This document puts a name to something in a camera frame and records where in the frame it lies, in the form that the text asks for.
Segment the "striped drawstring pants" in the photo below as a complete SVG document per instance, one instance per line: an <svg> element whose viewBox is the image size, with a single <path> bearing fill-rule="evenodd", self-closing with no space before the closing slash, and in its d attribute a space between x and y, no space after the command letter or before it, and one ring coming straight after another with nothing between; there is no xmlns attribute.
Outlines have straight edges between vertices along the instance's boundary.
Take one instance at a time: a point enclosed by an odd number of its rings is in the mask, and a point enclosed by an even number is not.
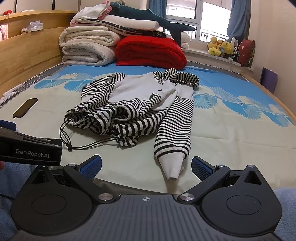
<svg viewBox="0 0 296 241"><path fill-rule="evenodd" d="M136 98L116 103L91 98L67 111L64 122L60 126L60 139L68 151L87 150L111 140L115 140L120 147L135 146L140 136L157 132L161 121L166 116L168 107L161 110L152 109L159 100L156 94L149 100L141 101ZM98 136L107 136L107 138L74 147L64 130L67 125L88 129Z"/></svg>

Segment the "black white striped hoodie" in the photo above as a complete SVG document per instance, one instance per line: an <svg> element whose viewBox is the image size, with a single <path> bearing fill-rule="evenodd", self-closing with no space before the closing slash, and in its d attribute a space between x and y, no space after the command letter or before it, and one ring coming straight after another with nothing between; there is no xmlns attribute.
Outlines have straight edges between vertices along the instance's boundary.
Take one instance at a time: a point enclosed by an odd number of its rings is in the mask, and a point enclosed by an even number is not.
<svg viewBox="0 0 296 241"><path fill-rule="evenodd" d="M191 73L169 69L143 75L113 73L85 85L82 102L91 98L116 103L134 99L149 100L158 95L160 100L152 109L168 107L154 142L154 156L168 180L176 180L183 169L182 163L191 150L191 126L194 88L199 78Z"/></svg>

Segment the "white folded clothes stack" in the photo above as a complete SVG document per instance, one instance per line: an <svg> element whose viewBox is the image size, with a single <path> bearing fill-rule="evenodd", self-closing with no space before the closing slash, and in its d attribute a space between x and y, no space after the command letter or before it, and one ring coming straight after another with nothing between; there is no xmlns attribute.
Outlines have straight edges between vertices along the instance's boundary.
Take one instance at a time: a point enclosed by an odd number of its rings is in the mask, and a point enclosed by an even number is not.
<svg viewBox="0 0 296 241"><path fill-rule="evenodd" d="M109 1L95 6L86 6L70 21L70 26L103 26L122 36L151 36L165 38L156 21L134 20L110 14L115 9Z"/></svg>

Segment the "black phone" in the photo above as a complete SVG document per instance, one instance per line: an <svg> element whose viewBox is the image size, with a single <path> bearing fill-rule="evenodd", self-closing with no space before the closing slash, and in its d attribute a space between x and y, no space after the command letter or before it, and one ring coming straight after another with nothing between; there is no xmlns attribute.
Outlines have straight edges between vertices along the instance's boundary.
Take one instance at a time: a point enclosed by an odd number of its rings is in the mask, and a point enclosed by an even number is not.
<svg viewBox="0 0 296 241"><path fill-rule="evenodd" d="M37 102L37 98L28 99L14 112L13 118L22 118Z"/></svg>

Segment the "blue patterned bed sheet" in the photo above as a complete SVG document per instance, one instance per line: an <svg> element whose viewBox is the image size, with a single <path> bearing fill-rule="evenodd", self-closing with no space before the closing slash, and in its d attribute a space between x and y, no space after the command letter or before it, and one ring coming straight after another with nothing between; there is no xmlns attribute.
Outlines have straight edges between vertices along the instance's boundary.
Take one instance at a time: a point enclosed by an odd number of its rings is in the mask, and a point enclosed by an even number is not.
<svg viewBox="0 0 296 241"><path fill-rule="evenodd" d="M25 101L37 98L38 102L16 119L16 127L27 135L57 138L66 111L81 101L84 85L114 72L142 75L152 71L151 67L115 64L64 67L47 78L34 78L33 85L27 85L1 108L1 119L12 121L13 113ZM193 94L191 152L176 181L166 179L154 158L153 135L141 137L136 146L127 149L107 143L85 151L63 150L62 165L78 164L97 154L102 158L98 179L179 194L198 184L191 167L192 158L198 156L233 170L253 164L272 188L295 187L295 124L281 106L256 85L232 73L193 66L185 71L197 75L200 85Z"/></svg>

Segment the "purple box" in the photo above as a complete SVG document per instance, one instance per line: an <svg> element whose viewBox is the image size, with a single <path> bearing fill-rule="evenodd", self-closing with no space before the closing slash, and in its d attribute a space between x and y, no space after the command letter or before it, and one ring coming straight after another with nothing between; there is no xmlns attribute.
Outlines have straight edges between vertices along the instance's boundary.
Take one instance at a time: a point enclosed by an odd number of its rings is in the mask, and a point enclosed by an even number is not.
<svg viewBox="0 0 296 241"><path fill-rule="evenodd" d="M260 82L271 93L274 93L276 85L278 83L278 74L267 68L262 68Z"/></svg>

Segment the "cream folded blanket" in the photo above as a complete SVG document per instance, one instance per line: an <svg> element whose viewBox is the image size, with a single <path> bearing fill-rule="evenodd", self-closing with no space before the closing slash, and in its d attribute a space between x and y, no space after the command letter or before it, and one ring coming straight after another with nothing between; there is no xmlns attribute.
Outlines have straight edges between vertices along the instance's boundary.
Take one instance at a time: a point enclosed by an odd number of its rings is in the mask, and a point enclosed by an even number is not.
<svg viewBox="0 0 296 241"><path fill-rule="evenodd" d="M58 41L63 65L104 66L116 60L115 48L121 36L102 26L68 27Z"/></svg>

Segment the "yellow plush toys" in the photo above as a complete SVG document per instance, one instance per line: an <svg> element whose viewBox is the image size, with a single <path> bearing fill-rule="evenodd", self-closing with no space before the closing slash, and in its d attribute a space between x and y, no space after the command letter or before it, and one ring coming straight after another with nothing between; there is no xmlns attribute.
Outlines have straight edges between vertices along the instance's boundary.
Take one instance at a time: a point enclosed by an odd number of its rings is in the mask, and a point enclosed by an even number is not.
<svg viewBox="0 0 296 241"><path fill-rule="evenodd" d="M218 40L216 37L212 37L207 44L208 53L213 56L227 58L230 61L237 61L239 57L238 48L231 42Z"/></svg>

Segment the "red folded blanket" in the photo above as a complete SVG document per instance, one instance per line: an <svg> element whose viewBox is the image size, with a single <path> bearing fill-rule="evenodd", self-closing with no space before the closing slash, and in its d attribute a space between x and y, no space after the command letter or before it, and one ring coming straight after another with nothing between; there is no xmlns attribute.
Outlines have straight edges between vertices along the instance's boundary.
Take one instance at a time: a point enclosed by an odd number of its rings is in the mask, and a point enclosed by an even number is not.
<svg viewBox="0 0 296 241"><path fill-rule="evenodd" d="M116 65L152 66L182 70L187 59L179 45L171 38L128 36L115 49Z"/></svg>

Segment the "dark red plush pillow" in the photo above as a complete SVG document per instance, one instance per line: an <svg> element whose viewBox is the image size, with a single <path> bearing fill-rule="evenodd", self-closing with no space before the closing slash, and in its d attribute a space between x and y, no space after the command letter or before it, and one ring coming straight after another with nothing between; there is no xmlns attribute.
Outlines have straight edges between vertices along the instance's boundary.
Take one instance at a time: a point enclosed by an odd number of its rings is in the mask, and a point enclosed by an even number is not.
<svg viewBox="0 0 296 241"><path fill-rule="evenodd" d="M237 62L241 65L241 67L248 67L254 57L255 53L255 40L247 40L244 39L239 47L239 57Z"/></svg>

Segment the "white small plush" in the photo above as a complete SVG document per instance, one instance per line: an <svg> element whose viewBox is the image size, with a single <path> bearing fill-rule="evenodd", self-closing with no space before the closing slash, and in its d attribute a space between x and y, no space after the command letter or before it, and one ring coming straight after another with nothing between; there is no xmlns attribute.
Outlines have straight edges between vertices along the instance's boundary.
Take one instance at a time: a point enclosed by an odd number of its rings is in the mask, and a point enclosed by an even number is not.
<svg viewBox="0 0 296 241"><path fill-rule="evenodd" d="M183 49L189 49L189 43L191 42L191 37L186 32L181 32L181 47Z"/></svg>

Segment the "blue curtain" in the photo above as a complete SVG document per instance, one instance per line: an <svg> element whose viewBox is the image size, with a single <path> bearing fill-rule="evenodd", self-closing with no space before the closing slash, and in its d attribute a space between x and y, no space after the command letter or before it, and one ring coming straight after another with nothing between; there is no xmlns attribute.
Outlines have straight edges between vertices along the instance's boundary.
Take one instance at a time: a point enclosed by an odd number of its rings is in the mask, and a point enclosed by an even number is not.
<svg viewBox="0 0 296 241"><path fill-rule="evenodd" d="M249 29L251 0L232 0L231 13L227 28L229 40L234 37L240 44Z"/></svg>

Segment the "dark teal shark plush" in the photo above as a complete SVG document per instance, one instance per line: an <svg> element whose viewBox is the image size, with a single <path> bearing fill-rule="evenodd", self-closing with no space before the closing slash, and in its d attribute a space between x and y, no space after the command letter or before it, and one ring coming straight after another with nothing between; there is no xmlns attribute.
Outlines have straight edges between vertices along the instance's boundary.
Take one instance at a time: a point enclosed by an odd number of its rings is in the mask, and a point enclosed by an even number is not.
<svg viewBox="0 0 296 241"><path fill-rule="evenodd" d="M154 14L151 10L145 9L135 9L129 6L120 4L119 2L111 2L112 7L111 15L120 16L123 18L129 18L134 20L145 20L145 21L156 21L161 27L168 30L175 40L175 42L181 46L181 33L185 31L194 31L192 26L181 24L181 23L171 23L170 21Z"/></svg>

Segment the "window frame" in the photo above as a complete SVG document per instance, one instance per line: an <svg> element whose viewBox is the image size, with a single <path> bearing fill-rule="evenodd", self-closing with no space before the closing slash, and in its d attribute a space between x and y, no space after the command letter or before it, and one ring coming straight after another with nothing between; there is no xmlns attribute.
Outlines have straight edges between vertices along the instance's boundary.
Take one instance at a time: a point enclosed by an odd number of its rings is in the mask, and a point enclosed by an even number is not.
<svg viewBox="0 0 296 241"><path fill-rule="evenodd" d="M187 33L191 39L209 42L212 37L227 40L227 28L232 1L167 1L166 19L172 23L182 23L193 27Z"/></svg>

